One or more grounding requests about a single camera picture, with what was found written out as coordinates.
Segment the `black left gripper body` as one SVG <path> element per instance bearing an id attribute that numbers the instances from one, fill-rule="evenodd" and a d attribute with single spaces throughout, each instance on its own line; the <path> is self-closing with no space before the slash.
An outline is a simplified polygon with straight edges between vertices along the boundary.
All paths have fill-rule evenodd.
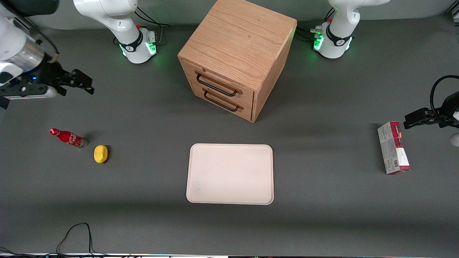
<path id="1" fill-rule="evenodd" d="M 439 128 L 459 127 L 459 92 L 449 95 L 443 101 L 441 107 L 436 108 Z"/>

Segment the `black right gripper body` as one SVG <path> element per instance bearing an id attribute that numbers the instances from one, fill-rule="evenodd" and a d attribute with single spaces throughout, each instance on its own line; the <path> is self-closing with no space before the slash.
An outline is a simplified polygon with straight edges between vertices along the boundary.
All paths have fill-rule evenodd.
<path id="1" fill-rule="evenodd" d="M 78 87 L 71 73 L 62 68 L 59 62 L 41 62 L 36 68 L 21 75 L 21 86 L 44 84 L 53 87 Z"/>

